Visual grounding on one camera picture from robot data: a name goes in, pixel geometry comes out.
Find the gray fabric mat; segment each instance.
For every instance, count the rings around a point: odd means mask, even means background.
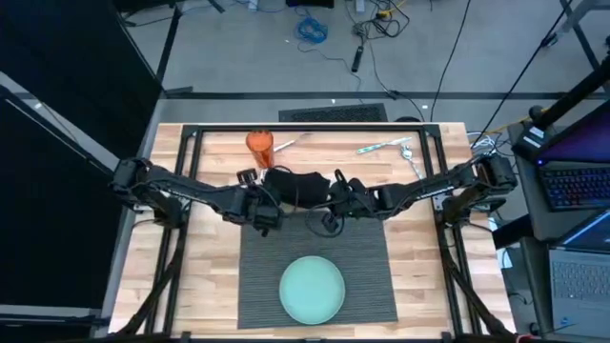
[[[326,324],[397,321],[383,224],[374,219],[346,219],[343,233],[321,238],[309,232],[304,214],[285,219],[281,231],[265,238],[242,228],[239,258],[238,329],[290,327],[293,320],[279,301],[284,270],[306,255],[327,258],[341,271],[346,295],[341,310]],[[314,229],[323,230],[317,213]]]

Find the wooden tabletop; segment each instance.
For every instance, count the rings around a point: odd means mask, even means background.
[[[464,125],[443,123],[440,128],[449,167],[467,161],[471,152]],[[181,130],[179,124],[159,126],[152,150],[153,163],[173,171]],[[279,145],[300,134],[297,131],[274,132],[274,141]],[[255,168],[244,144],[245,136],[244,131],[206,132],[197,180],[216,186],[235,184],[235,172]],[[335,180],[333,171],[341,168],[348,179],[358,177],[366,186],[414,182],[417,176],[400,157],[397,147],[356,155],[359,148],[405,136],[413,136],[408,145],[413,150],[417,167],[425,173],[417,134],[400,131],[315,131],[278,152],[275,163],[297,173],[320,172],[331,180]],[[431,151],[435,151],[433,142],[429,139]],[[435,153],[432,155],[437,172],[437,157]],[[190,161],[191,156],[187,153],[186,160]],[[185,169],[187,174],[190,169],[188,162]],[[136,220],[150,217],[142,215]],[[488,226],[487,218],[482,215],[472,219],[474,223]],[[211,209],[193,204],[173,335],[190,331],[193,337],[221,338],[439,338],[441,332],[451,331],[451,315],[430,200],[416,202],[408,211],[387,220],[384,230],[398,322],[238,330],[240,228],[223,222]],[[491,234],[475,227],[465,227],[462,232],[475,290],[507,329],[514,331]],[[150,292],[161,233],[162,229],[155,225],[143,224],[133,229],[112,315],[111,332],[127,323]],[[468,315],[460,291],[458,297],[464,330],[468,332]],[[165,298],[164,295],[160,301],[157,331],[161,328]]]

